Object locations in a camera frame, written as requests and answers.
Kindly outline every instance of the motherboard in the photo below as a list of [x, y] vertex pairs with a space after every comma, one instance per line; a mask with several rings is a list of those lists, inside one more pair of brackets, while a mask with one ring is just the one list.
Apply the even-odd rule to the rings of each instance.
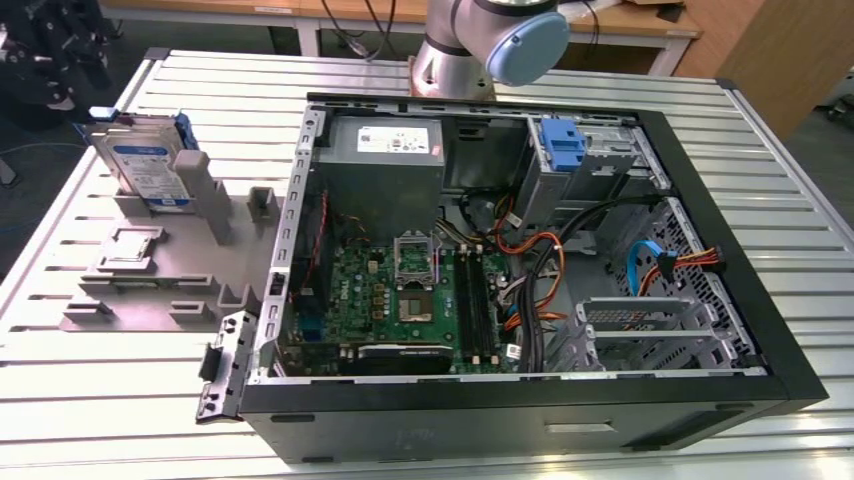
[[[336, 374], [341, 355], [364, 345], [440, 346], [452, 351], [448, 373], [500, 373], [500, 323], [488, 299], [506, 270], [502, 255], [475, 251], [413, 248], [395, 255], [393, 247], [343, 248], [332, 263], [329, 309], [299, 317], [311, 374]], [[432, 282], [399, 285], [401, 271], [432, 271]], [[471, 281], [470, 271], [482, 280]]]

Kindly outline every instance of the power supply label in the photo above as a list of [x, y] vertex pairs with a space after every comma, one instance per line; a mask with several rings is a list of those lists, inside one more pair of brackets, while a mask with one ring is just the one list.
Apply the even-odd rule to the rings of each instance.
[[430, 153], [426, 128], [361, 127], [356, 151], [364, 153]]

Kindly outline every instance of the chip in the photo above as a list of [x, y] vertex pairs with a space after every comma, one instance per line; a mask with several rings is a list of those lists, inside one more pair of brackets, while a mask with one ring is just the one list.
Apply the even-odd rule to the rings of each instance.
[[397, 308], [400, 323], [432, 322], [432, 292], [400, 292]]

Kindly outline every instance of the case hinge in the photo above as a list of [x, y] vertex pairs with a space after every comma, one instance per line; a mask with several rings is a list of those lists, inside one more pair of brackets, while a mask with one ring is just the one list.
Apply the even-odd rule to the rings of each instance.
[[204, 380], [196, 423], [243, 421], [237, 414], [249, 371], [257, 317], [241, 311], [223, 318], [216, 342], [207, 345], [199, 377]]

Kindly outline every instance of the metal table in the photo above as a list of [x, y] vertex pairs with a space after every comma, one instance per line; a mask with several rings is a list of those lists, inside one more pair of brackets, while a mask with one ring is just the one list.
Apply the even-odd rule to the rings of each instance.
[[[401, 63], [172, 51], [143, 61], [117, 107], [184, 109], [228, 191], [281, 193], [305, 92], [407, 88]], [[667, 114], [830, 400], [678, 452], [285, 465], [247, 424], [193, 424], [211, 334], [57, 330], [120, 215], [116, 181], [89, 149], [0, 287], [0, 477], [851, 478], [854, 236], [740, 94], [710, 80], [572, 72], [499, 93]]]

